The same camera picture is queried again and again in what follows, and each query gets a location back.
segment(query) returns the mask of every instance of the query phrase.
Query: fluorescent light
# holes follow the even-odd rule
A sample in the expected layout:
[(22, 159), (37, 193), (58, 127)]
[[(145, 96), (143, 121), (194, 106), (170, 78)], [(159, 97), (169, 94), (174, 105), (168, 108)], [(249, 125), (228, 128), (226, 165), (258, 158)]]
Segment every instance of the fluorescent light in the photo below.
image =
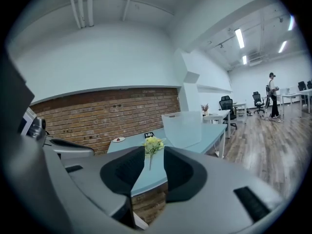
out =
[(282, 51), (283, 51), (283, 49), (284, 49), (286, 43), (287, 43), (287, 41), (284, 41), (284, 42), (282, 43), (282, 46), (281, 46), (281, 48), (280, 48), (279, 51), (278, 51), (279, 53), (282, 53)]
[(247, 64), (247, 57), (246, 56), (243, 56), (243, 64)]
[(236, 29), (235, 34), (237, 36), (239, 47), (242, 49), (243, 47), (245, 47), (242, 31), (240, 29)]
[(294, 23), (294, 18), (293, 18), (293, 16), (291, 15), (291, 22), (289, 23), (288, 30), (292, 30), (292, 29), (293, 29), (293, 23)]

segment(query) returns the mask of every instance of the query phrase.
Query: ceiling pipe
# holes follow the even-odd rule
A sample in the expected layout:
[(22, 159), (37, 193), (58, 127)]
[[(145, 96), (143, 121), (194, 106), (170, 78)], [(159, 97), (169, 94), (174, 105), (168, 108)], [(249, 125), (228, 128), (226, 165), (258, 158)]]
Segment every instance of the ceiling pipe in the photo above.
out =
[(82, 0), (78, 0), (78, 10), (80, 14), (80, 23), (81, 27), (84, 28), (86, 26), (85, 21), (84, 21), (84, 13), (83, 13), (83, 3)]
[(129, 3), (130, 3), (130, 0), (127, 0), (126, 7), (125, 7), (125, 10), (123, 12), (122, 21), (125, 21), (125, 19), (126, 19), (126, 14), (127, 14), (127, 11), (128, 11)]
[(94, 26), (93, 23), (93, 0), (87, 0), (89, 27)]
[(74, 1), (74, 0), (70, 0), (70, 4), (72, 5), (72, 9), (73, 9), (73, 13), (74, 13), (74, 18), (75, 18), (75, 20), (76, 20), (77, 26), (78, 26), (79, 29), (81, 29), (81, 25), (80, 25), (80, 23), (79, 23), (77, 11), (76, 11), (75, 1)]

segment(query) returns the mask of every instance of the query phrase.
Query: potted plant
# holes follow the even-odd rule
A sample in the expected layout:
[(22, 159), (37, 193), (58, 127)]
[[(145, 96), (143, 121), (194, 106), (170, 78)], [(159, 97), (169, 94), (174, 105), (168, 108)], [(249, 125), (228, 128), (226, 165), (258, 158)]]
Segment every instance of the potted plant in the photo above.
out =
[(203, 116), (208, 114), (208, 109), (209, 109), (208, 103), (206, 105), (201, 105), (201, 110), (203, 111)]

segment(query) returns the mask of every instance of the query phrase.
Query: red brick wall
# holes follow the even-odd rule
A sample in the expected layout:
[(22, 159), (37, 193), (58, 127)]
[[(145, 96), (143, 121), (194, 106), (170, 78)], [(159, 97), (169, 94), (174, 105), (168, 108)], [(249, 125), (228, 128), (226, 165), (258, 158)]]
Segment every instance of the red brick wall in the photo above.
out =
[(161, 115), (180, 111), (176, 88), (104, 90), (31, 106), (50, 135), (106, 153), (112, 139), (163, 127)]

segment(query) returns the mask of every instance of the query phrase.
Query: desk leg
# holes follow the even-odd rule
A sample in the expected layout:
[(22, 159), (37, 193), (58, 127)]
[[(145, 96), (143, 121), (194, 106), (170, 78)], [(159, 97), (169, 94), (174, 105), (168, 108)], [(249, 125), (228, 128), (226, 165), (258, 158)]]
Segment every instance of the desk leg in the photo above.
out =
[(284, 105), (285, 105), (285, 103), (284, 103), (284, 97), (282, 97), (282, 103), (283, 103), (283, 116), (284, 116)]
[(230, 118), (230, 113), (228, 113), (228, 138), (231, 138), (231, 118)]
[(302, 99), (301, 99), (301, 96), (299, 96), (299, 101), (300, 101), (300, 118), (302, 118)]
[(225, 130), (223, 135), (220, 137), (220, 144), (219, 144), (219, 151), (217, 151), (215, 154), (219, 158), (224, 158), (224, 146), (225, 146)]
[(291, 97), (291, 115), (293, 115), (293, 98), (292, 97)]
[(244, 122), (246, 124), (246, 120), (247, 120), (247, 105), (246, 104), (245, 104), (245, 108), (244, 108), (244, 118), (245, 118)]

